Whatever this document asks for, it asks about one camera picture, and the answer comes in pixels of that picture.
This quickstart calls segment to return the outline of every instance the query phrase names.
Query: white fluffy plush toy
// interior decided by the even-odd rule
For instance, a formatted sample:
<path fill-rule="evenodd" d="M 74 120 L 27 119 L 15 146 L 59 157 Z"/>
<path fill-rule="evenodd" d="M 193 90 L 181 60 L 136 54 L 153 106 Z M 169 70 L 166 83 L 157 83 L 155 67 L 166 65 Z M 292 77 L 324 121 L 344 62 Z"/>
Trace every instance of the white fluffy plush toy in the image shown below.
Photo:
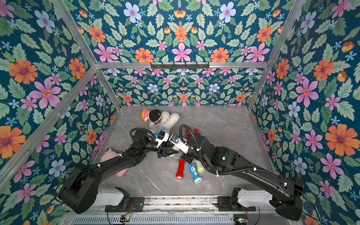
<path fill-rule="evenodd" d="M 177 113 L 173 113 L 170 115 L 170 113 L 160 110 L 148 110 L 145 109 L 141 113 L 141 117 L 145 120 L 149 120 L 149 125 L 151 128 L 151 132 L 155 134 L 155 136 L 159 135 L 160 131 L 164 131 L 166 133 L 170 132 L 170 129 L 173 125 L 175 125 L 179 119 L 180 116 Z"/>

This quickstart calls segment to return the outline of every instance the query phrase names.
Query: aluminum frame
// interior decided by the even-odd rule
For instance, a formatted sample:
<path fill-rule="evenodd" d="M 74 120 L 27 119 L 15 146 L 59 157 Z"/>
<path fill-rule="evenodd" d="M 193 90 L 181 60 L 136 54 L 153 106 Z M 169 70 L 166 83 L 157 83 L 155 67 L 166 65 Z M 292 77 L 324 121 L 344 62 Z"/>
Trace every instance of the aluminum frame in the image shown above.
<path fill-rule="evenodd" d="M 265 82 L 266 82 L 266 78 L 267 76 L 270 74 L 271 70 L 273 69 L 273 66 L 275 64 L 276 59 L 278 58 L 281 49 L 283 48 L 286 39 L 288 38 L 291 29 L 293 28 L 295 21 L 297 19 L 297 16 L 299 15 L 299 13 L 302 10 L 302 7 L 304 6 L 306 0 L 295 0 L 288 17 L 286 18 L 286 21 L 284 23 L 284 27 L 283 30 L 281 32 L 281 34 L 279 35 L 278 40 L 276 41 L 276 44 L 273 48 L 273 50 L 271 51 L 270 57 L 269 57 L 269 65 L 268 67 L 265 69 L 265 71 L 262 73 L 256 88 L 252 94 L 252 98 L 251 101 L 248 104 L 248 109 L 251 110 L 252 106 L 254 105 L 257 97 L 260 95 L 261 89 L 264 86 Z"/>

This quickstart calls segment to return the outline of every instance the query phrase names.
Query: pink plush toy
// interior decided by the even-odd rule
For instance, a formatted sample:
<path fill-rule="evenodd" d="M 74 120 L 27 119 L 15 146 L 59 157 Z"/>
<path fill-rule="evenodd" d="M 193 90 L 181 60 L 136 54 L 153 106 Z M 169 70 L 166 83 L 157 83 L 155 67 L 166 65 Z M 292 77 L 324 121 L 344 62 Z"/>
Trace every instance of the pink plush toy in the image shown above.
<path fill-rule="evenodd" d="M 116 152 L 114 152 L 113 150 L 111 150 L 111 148 L 108 148 L 108 149 L 106 150 L 105 154 L 103 154 L 103 156 L 101 156 L 101 162 L 104 162 L 104 161 L 106 161 L 106 160 L 109 160 L 109 159 L 114 158 L 114 157 L 119 156 L 119 155 L 120 155 L 120 153 L 116 153 Z M 122 175 L 124 175 L 124 173 L 125 173 L 126 171 L 127 171 L 127 169 L 124 169 L 124 170 L 118 172 L 118 173 L 116 174 L 116 176 L 117 176 L 117 177 L 121 177 Z"/>

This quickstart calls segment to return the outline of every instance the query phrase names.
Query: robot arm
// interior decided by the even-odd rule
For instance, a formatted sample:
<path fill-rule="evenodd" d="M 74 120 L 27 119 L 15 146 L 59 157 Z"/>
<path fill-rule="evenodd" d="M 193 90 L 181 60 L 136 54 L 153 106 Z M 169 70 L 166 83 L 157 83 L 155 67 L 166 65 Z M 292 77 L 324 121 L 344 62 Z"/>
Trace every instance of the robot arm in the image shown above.
<path fill-rule="evenodd" d="M 183 127 L 191 133 L 187 143 L 182 138 Z M 215 147 L 206 137 L 199 133 L 193 134 L 186 125 L 180 126 L 179 135 L 171 137 L 164 132 L 161 132 L 157 138 L 148 133 L 150 131 L 144 128 L 133 129 L 130 131 L 133 144 L 122 156 L 99 164 L 90 166 L 81 164 L 76 167 L 60 190 L 59 198 L 76 213 L 83 213 L 95 202 L 102 181 L 120 170 L 139 164 L 149 151 L 156 151 L 158 158 L 178 153 L 171 149 L 176 145 L 181 146 L 179 148 L 184 152 L 181 158 L 185 161 L 191 163 L 196 159 L 210 173 L 231 174 L 257 185 L 273 196 L 269 203 L 278 214 L 290 220 L 300 219 L 302 213 L 300 196 L 303 189 L 301 179 L 290 179 L 270 173 L 231 149 Z"/>

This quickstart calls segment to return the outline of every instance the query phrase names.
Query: pink flower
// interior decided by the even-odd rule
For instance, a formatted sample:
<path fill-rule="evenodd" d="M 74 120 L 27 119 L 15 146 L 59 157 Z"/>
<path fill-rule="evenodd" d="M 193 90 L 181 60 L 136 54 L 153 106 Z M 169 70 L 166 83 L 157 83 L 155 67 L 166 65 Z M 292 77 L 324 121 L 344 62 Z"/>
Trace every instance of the pink flower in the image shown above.
<path fill-rule="evenodd" d="M 231 68 L 222 68 L 220 74 L 224 74 L 226 76 L 228 73 L 231 73 Z"/>
<path fill-rule="evenodd" d="M 321 162 L 326 165 L 323 167 L 323 171 L 325 173 L 329 172 L 330 171 L 330 175 L 333 179 L 336 179 L 336 173 L 338 173 L 339 175 L 344 175 L 344 171 L 337 167 L 337 166 L 340 166 L 341 164 L 341 159 L 334 159 L 333 161 L 333 157 L 330 155 L 330 153 L 328 153 L 326 155 L 326 159 L 324 158 L 321 158 Z"/>
<path fill-rule="evenodd" d="M 133 76 L 131 76 L 130 77 L 130 81 L 131 81 L 131 83 L 134 83 L 134 84 L 137 84 L 139 81 L 138 81 L 138 78 L 137 77 L 133 77 Z"/>
<path fill-rule="evenodd" d="M 232 77 L 230 77 L 229 76 L 229 80 L 228 80 L 230 83 L 235 83 L 236 82 L 236 77 L 235 77 L 235 75 L 234 76 L 232 76 Z"/>
<path fill-rule="evenodd" d="M 164 74 L 163 71 L 161 71 L 161 69 L 150 69 L 151 72 L 151 75 L 153 76 L 157 76 L 157 77 L 160 77 L 160 74 Z"/>
<path fill-rule="evenodd" d="M 162 0 L 153 0 L 154 5 L 156 5 L 157 2 L 162 2 Z"/>
<path fill-rule="evenodd" d="M 296 144 L 299 144 L 299 141 L 301 141 L 300 136 L 300 132 L 296 133 L 295 131 L 293 131 L 293 134 L 290 135 L 290 137 L 292 138 L 291 142 L 295 142 Z"/>
<path fill-rule="evenodd" d="M 276 110 L 279 110 L 279 108 L 280 108 L 280 101 L 278 101 L 278 100 L 276 100 L 275 102 L 274 102 L 274 109 L 276 109 Z"/>
<path fill-rule="evenodd" d="M 97 84 L 96 79 L 97 79 L 97 76 L 96 76 L 96 75 L 94 75 L 94 76 L 91 78 L 91 80 L 90 80 L 90 85 L 91 85 L 91 86 L 93 86 L 94 84 Z"/>
<path fill-rule="evenodd" d="M 317 92 L 312 91 L 318 86 L 318 81 L 313 81 L 309 85 L 309 80 L 307 78 L 305 78 L 302 85 L 303 85 L 303 87 L 300 87 L 300 86 L 296 87 L 296 92 L 301 94 L 297 97 L 296 102 L 299 103 L 299 102 L 302 102 L 302 100 L 304 100 L 304 106 L 307 108 L 310 105 L 309 97 L 312 100 L 319 98 Z"/>
<path fill-rule="evenodd" d="M 62 143 L 65 143 L 65 138 L 67 137 L 67 135 L 64 135 L 64 132 L 61 132 L 61 134 L 57 133 L 55 138 L 55 142 L 58 142 L 58 145 L 61 145 Z"/>
<path fill-rule="evenodd" d="M 283 82 L 280 81 L 280 83 L 277 81 L 276 82 L 276 86 L 274 87 L 274 90 L 275 90 L 275 95 L 281 95 L 281 91 L 284 90 L 284 87 L 282 87 L 283 85 Z"/>
<path fill-rule="evenodd" d="M 50 138 L 50 135 L 45 135 L 44 139 L 41 141 L 41 143 L 36 147 L 36 151 L 37 152 L 41 152 L 42 148 L 45 147 L 49 147 L 49 143 L 47 142 L 47 140 Z"/>
<path fill-rule="evenodd" d="M 99 49 L 94 49 L 94 52 L 98 55 L 101 55 L 100 56 L 101 62 L 105 62 L 107 60 L 109 63 L 112 63 L 113 59 L 115 60 L 118 59 L 116 55 L 112 54 L 113 53 L 112 47 L 107 47 L 105 50 L 105 47 L 102 44 L 98 43 L 98 48 Z"/>
<path fill-rule="evenodd" d="M 329 196 L 335 198 L 335 195 L 333 193 L 333 191 L 335 191 L 335 188 L 333 186 L 329 186 L 329 182 L 327 180 L 325 181 L 325 183 L 320 181 L 320 185 L 322 186 L 320 188 L 320 191 L 325 193 L 326 198 L 329 198 Z"/>
<path fill-rule="evenodd" d="M 305 79 L 305 76 L 304 76 L 304 73 L 301 73 L 301 74 L 297 74 L 296 75 L 297 78 L 295 79 L 295 81 L 297 82 L 296 84 L 299 85 L 299 84 L 302 84 L 302 80 Z"/>
<path fill-rule="evenodd" d="M 248 56 L 246 56 L 247 59 L 252 59 L 252 62 L 257 62 L 257 60 L 259 59 L 259 61 L 264 61 L 265 60 L 265 56 L 263 56 L 263 54 L 266 54 L 270 51 L 270 49 L 264 49 L 265 48 L 265 42 L 261 43 L 259 45 L 259 48 L 256 48 L 255 46 L 251 47 L 251 52 L 252 54 L 249 54 Z"/>
<path fill-rule="evenodd" d="M 87 90 L 88 90 L 89 88 L 87 87 L 87 86 L 85 86 L 82 90 L 81 90 L 81 92 L 80 92 L 80 96 L 82 96 L 82 95 L 87 95 Z"/>
<path fill-rule="evenodd" d="M 88 102 L 86 102 L 85 100 L 83 100 L 83 101 L 80 101 L 80 103 L 81 103 L 81 106 L 80 106 L 80 108 L 82 109 L 82 110 L 87 110 L 89 107 L 88 107 L 88 105 L 89 105 L 89 103 Z"/>
<path fill-rule="evenodd" d="M 216 70 L 216 68 L 208 68 L 207 70 L 204 70 L 202 73 L 206 74 L 206 77 L 209 77 L 210 75 L 214 75 L 214 71 Z"/>
<path fill-rule="evenodd" d="M 196 0 L 198 3 L 201 2 L 203 5 L 206 4 L 206 0 Z"/>
<path fill-rule="evenodd" d="M 16 194 L 19 196 L 17 203 L 24 200 L 24 202 L 28 202 L 30 199 L 30 196 L 33 196 L 36 194 L 36 191 L 34 191 L 36 187 L 36 184 L 33 184 L 30 186 L 30 184 L 25 184 L 24 190 L 18 190 Z"/>
<path fill-rule="evenodd" d="M 278 156 L 276 155 L 276 153 L 273 153 L 273 156 L 272 156 L 274 162 L 276 162 L 278 160 Z"/>
<path fill-rule="evenodd" d="M 167 76 L 166 78 L 164 78 L 164 84 L 167 85 L 172 84 L 172 79 L 169 76 Z"/>
<path fill-rule="evenodd" d="M 340 101 L 340 97 L 335 97 L 335 94 L 331 95 L 331 98 L 325 98 L 325 100 L 327 101 L 327 103 L 325 104 L 326 107 L 330 107 L 330 110 L 332 111 L 334 109 L 334 106 L 340 107 L 340 104 L 338 103 L 338 101 Z"/>
<path fill-rule="evenodd" d="M 310 134 L 305 134 L 305 137 L 309 140 L 305 143 L 306 146 L 311 146 L 311 150 L 313 152 L 316 151 L 316 147 L 318 149 L 323 149 L 323 145 L 320 144 L 319 141 L 321 141 L 323 139 L 323 136 L 322 135 L 317 135 L 315 136 L 315 131 L 312 130 L 310 132 Z"/>
<path fill-rule="evenodd" d="M 30 96 L 26 96 L 26 99 L 20 99 L 20 101 L 24 103 L 21 108 L 27 108 L 30 112 L 32 111 L 32 108 L 37 108 L 37 105 L 35 104 L 36 99 L 31 99 Z"/>
<path fill-rule="evenodd" d="M 22 175 L 31 176 L 31 169 L 27 169 L 27 168 L 32 167 L 34 163 L 35 161 L 28 161 L 22 167 L 20 167 L 20 169 L 14 176 L 14 182 L 17 183 L 21 179 Z"/>
<path fill-rule="evenodd" d="M 266 139 L 266 137 L 264 135 L 264 132 L 262 134 L 260 133 L 260 136 L 262 137 L 262 141 L 264 142 L 264 145 L 266 147 L 266 151 L 269 152 L 270 151 L 270 148 L 269 148 L 270 141 L 269 141 L 269 139 Z"/>
<path fill-rule="evenodd" d="M 45 87 L 40 82 L 37 81 L 35 81 L 34 84 L 39 91 L 32 91 L 30 92 L 29 96 L 35 99 L 42 98 L 39 101 L 40 109 L 46 108 L 48 106 L 48 102 L 52 107 L 58 105 L 58 103 L 60 102 L 60 98 L 57 97 L 55 94 L 60 93 L 61 89 L 59 87 L 51 88 L 50 79 L 45 79 L 44 81 Z"/>
<path fill-rule="evenodd" d="M 113 48 L 113 53 L 116 53 L 117 56 L 122 55 L 122 49 L 119 49 L 118 46 L 112 48 Z"/>
<path fill-rule="evenodd" d="M 6 0 L 0 0 L 0 16 L 5 17 L 7 14 L 11 18 L 14 18 L 14 15 L 10 11 L 14 11 L 14 8 L 11 5 L 6 5 Z"/>
<path fill-rule="evenodd" d="M 206 44 L 204 43 L 204 41 L 198 41 L 198 45 L 196 47 L 199 48 L 200 51 L 201 49 L 205 49 L 205 46 Z"/>
<path fill-rule="evenodd" d="M 188 56 L 188 54 L 190 54 L 192 52 L 191 49 L 185 49 L 185 44 L 184 43 L 180 43 L 179 44 L 179 50 L 177 49 L 172 49 L 171 50 L 172 53 L 174 53 L 175 55 L 175 58 L 174 58 L 174 61 L 177 62 L 181 59 L 181 62 L 184 62 L 185 61 L 190 61 L 190 57 Z"/>
<path fill-rule="evenodd" d="M 270 84 L 270 86 L 273 84 L 273 82 L 275 82 L 275 72 L 270 72 L 270 74 L 267 76 L 267 84 Z"/>
<path fill-rule="evenodd" d="M 159 47 L 159 50 L 164 50 L 165 51 L 165 48 L 167 48 L 167 45 L 165 44 L 165 41 L 164 42 L 159 41 L 157 46 Z"/>
<path fill-rule="evenodd" d="M 135 70 L 134 73 L 139 74 L 140 77 L 142 77 L 143 74 L 146 74 L 145 69 L 134 69 L 134 70 Z"/>
<path fill-rule="evenodd" d="M 349 0 L 339 0 L 339 5 L 334 6 L 334 8 L 332 9 L 333 12 L 335 12 L 333 14 L 333 19 L 338 15 L 339 17 L 342 17 L 342 15 L 344 14 L 344 10 L 348 9 L 351 6 L 351 3 L 349 2 Z"/>
<path fill-rule="evenodd" d="M 49 77 L 50 80 L 52 80 L 52 84 L 60 85 L 59 82 L 63 81 L 59 78 L 59 74 L 51 73 L 51 77 Z"/>
<path fill-rule="evenodd" d="M 202 82 L 204 82 L 203 78 L 202 77 L 200 78 L 199 76 L 197 78 L 195 78 L 194 80 L 195 80 L 195 84 L 198 84 L 198 85 L 200 85 Z"/>
<path fill-rule="evenodd" d="M 241 49 L 242 50 L 242 55 L 247 55 L 248 53 L 251 53 L 251 48 L 248 46 L 245 46 L 245 48 Z"/>

